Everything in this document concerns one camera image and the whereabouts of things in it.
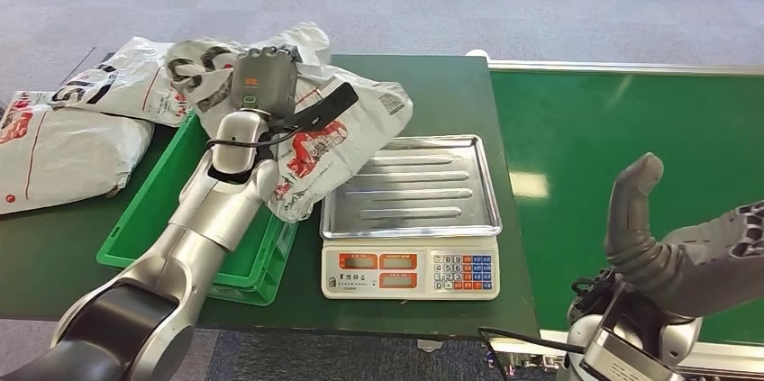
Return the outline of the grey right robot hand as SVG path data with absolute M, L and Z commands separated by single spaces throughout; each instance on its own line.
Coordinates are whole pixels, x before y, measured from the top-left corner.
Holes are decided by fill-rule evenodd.
M 609 264 L 661 310 L 699 318 L 763 296 L 763 203 L 744 204 L 656 240 L 648 197 L 664 166 L 647 152 L 615 179 L 604 240 Z

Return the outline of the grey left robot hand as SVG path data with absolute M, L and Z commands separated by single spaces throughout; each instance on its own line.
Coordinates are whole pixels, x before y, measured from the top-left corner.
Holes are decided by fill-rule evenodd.
M 230 98 L 235 107 L 254 109 L 284 119 L 296 109 L 296 46 L 251 48 L 241 55 L 232 72 Z

